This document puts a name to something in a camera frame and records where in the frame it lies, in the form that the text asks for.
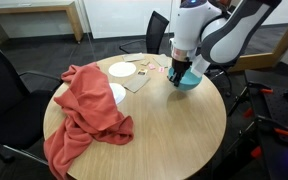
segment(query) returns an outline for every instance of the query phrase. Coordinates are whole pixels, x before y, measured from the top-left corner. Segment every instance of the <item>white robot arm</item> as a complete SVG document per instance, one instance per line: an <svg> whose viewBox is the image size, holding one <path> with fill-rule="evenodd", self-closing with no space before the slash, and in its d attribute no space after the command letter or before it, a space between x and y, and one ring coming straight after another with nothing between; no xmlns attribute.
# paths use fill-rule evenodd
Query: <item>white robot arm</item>
<svg viewBox="0 0 288 180"><path fill-rule="evenodd" d="M178 86L192 63L192 72L201 76L207 66L201 69L197 67L196 61L206 61L208 65L224 65L236 61L252 35L280 2L242 0L235 11L229 14L208 0L184 1L175 24L172 40L174 73L169 80Z"/></svg>

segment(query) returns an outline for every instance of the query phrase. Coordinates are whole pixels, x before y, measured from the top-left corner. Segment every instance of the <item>round wooden table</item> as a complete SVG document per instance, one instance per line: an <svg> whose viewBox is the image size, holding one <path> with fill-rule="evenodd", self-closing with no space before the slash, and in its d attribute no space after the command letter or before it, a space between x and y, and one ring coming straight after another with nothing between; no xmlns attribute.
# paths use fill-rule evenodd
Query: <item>round wooden table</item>
<svg viewBox="0 0 288 180"><path fill-rule="evenodd" d="M145 54L150 63L158 64L155 55ZM98 61L110 83L123 84L135 74L118 78L108 68L123 61L115 56ZM139 68L141 61L134 62ZM151 80L139 91L126 90L118 109L134 121L134 139L126 145L93 141L77 157L68 174L79 180L90 179L185 179L201 169L221 144L226 126L226 112L221 95L213 83L203 76L193 90L181 92L158 70L148 70ZM61 95L64 83L54 94ZM65 118L61 107L50 101L44 119L47 139Z"/></svg>

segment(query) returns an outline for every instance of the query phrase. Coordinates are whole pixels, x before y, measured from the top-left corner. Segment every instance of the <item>floor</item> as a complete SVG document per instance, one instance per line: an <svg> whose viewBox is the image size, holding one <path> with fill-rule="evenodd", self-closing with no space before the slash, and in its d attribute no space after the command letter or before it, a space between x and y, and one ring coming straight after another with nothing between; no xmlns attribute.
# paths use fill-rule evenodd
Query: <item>floor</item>
<svg viewBox="0 0 288 180"><path fill-rule="evenodd" d="M249 43L245 54L271 52L286 30L287 26L259 29ZM166 35L163 38L160 48L161 54L164 53L170 56L168 44L170 37L170 35ZM60 76L71 64L85 65L106 57L122 54L118 49L118 45L132 38L93 40L92 37L90 37L90 39L91 43L88 36L85 35L80 45L74 42L73 36L11 39L3 43L0 48L18 72L37 70ZM130 47L130 50L133 52L145 52L145 50L143 50L145 49L144 47L144 44L133 45ZM47 83L40 82L40 84L32 78L27 78L24 81L27 82L31 90L40 87L48 88ZM224 95L227 91L227 81L225 78L221 77L214 80L214 84L218 86L221 94L223 94L223 100L227 109L232 105L234 97L239 94L244 87L242 74L232 74L231 81L233 84L233 92L232 96L228 98ZM211 172L213 168L216 167L223 158L229 145L238 137L239 130L244 129L250 123L249 119L242 118L242 113L247 108L247 104L241 105L236 113L231 118L228 118L226 134L218 152L202 170L189 179L200 180L212 178ZM44 157L42 145L43 139L31 147L29 151ZM232 179L254 178L258 180L268 179L261 159L253 161L232 177ZM51 180L54 179L54 177L48 170L48 167L16 155L15 162L11 164L5 165L0 161L0 180L12 179Z"/></svg>

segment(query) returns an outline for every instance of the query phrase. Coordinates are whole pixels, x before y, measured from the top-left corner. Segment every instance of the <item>white paper plate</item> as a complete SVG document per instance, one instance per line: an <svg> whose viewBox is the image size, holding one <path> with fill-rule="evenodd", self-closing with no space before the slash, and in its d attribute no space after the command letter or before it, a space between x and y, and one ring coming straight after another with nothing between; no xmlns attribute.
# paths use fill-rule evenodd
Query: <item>white paper plate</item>
<svg viewBox="0 0 288 180"><path fill-rule="evenodd" d="M110 87L113 91L113 96L115 99L115 104L118 104L123 101L126 95L124 87L117 83L110 83Z"/></svg>
<svg viewBox="0 0 288 180"><path fill-rule="evenodd" d="M133 74L136 71L136 66L133 63L118 62L112 64L108 69L108 72L115 77L126 77Z"/></svg>

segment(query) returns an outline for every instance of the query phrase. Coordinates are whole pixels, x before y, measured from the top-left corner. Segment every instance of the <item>red towel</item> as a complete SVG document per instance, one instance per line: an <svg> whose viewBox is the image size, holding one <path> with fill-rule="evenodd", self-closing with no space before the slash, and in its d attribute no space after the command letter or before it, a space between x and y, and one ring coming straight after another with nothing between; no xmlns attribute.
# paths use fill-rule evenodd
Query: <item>red towel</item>
<svg viewBox="0 0 288 180"><path fill-rule="evenodd" d="M62 79L71 84L54 101L67 117L44 143L50 170L57 179L66 179L74 158L93 139L119 145L133 139L133 120L117 110L107 76L96 63L72 65Z"/></svg>

